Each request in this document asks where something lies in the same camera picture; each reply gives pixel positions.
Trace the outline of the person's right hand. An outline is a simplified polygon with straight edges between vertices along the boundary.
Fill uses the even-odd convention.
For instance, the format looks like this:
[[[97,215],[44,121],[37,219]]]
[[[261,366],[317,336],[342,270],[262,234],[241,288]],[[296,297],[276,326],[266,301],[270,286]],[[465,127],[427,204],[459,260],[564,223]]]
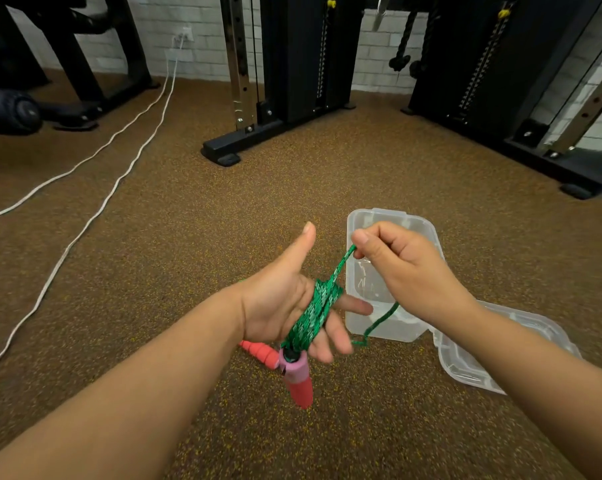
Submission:
[[[368,228],[380,229],[387,244],[387,268],[376,271],[408,313],[443,331],[478,310],[476,299],[424,236],[388,221]]]

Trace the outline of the person's left hand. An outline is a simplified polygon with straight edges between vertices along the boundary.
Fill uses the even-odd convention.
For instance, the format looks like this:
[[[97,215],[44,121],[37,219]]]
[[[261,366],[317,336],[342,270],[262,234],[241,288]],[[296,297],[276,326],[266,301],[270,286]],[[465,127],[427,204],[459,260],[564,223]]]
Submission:
[[[244,339],[252,342],[282,341],[309,305],[313,291],[313,279],[304,276],[302,270],[289,273],[282,269],[281,255],[258,273],[239,282]],[[337,310],[370,315],[373,307],[362,299],[343,294],[329,313]],[[334,360],[331,345],[325,322],[311,342],[308,354],[320,362],[331,363]]]

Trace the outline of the green jump rope pink handles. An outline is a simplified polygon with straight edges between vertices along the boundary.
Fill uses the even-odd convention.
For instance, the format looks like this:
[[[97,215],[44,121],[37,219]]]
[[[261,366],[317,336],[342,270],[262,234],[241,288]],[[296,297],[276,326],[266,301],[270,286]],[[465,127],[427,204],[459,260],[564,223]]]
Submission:
[[[337,283],[339,274],[357,247],[351,245],[334,272],[325,282],[314,285],[313,297],[299,320],[276,350],[263,342],[241,340],[238,346],[271,371],[279,371],[290,398],[296,406],[307,410],[313,404],[313,383],[308,359],[308,348],[325,325],[329,311],[344,289]]]

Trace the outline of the person's left forearm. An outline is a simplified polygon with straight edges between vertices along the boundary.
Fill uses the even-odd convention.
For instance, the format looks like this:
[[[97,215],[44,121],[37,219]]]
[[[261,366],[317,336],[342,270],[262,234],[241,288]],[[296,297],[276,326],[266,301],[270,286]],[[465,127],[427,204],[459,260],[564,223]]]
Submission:
[[[157,480],[242,339],[241,285],[168,330],[0,451],[0,480]]]

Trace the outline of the person's right forearm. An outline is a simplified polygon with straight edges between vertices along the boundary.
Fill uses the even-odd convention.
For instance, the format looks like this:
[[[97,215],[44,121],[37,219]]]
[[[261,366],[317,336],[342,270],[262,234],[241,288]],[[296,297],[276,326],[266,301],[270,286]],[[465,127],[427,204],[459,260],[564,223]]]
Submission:
[[[481,365],[496,385],[590,480],[602,480],[602,369],[560,347],[520,310],[468,300],[423,319]]]

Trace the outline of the clear plastic container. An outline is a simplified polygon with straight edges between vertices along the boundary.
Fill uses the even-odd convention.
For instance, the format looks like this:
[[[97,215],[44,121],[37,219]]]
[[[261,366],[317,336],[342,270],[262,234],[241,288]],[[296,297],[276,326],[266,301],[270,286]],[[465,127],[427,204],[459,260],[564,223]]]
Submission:
[[[440,256],[444,256],[437,231],[430,221],[399,210],[377,208],[356,209],[349,214],[346,231],[347,248],[352,245],[351,236],[355,230],[367,228],[380,221],[392,222],[423,235],[433,243]],[[353,335],[363,335],[395,303],[382,277],[366,258],[348,258],[345,270],[345,290],[347,294],[367,301],[374,308],[373,313],[369,316],[346,313],[346,327]],[[417,340],[427,331],[433,332],[434,328],[398,307],[387,320],[369,333],[369,338],[409,343]]]

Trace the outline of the clear plastic container lid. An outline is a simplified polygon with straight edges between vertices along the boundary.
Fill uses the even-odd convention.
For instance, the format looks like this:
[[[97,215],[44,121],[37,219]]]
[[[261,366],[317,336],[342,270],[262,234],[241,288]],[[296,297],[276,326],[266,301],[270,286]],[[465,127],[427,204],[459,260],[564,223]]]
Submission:
[[[485,301],[479,301],[479,303],[491,312],[520,323],[520,325],[535,331],[540,336],[568,351],[571,355],[582,359],[580,351],[569,339],[564,329],[548,317]],[[433,334],[433,344],[438,350],[441,366],[452,379],[468,386],[506,395],[471,354],[433,326],[429,325],[428,328]]]

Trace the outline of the black foam roller pad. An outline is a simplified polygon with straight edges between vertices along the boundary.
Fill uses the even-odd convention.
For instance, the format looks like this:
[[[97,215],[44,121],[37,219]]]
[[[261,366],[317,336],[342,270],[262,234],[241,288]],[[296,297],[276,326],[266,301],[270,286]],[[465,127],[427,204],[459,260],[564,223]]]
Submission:
[[[0,89],[0,135],[29,136],[42,126],[40,107],[30,95]]]

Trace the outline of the black exercise machine frame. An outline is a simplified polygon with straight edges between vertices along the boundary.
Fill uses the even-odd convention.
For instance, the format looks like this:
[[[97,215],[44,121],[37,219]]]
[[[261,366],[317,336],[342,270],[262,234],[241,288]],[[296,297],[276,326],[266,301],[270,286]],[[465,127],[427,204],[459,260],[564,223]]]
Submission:
[[[44,120],[55,129],[83,132],[98,126],[97,120],[145,90],[159,87],[150,76],[134,18],[127,0],[104,0],[105,11],[85,15],[87,0],[0,0],[0,14],[10,18],[8,8],[22,12],[42,31],[70,81],[79,102],[74,105],[41,104]],[[97,35],[114,30],[125,60],[127,76],[110,92],[104,91],[76,35]]]

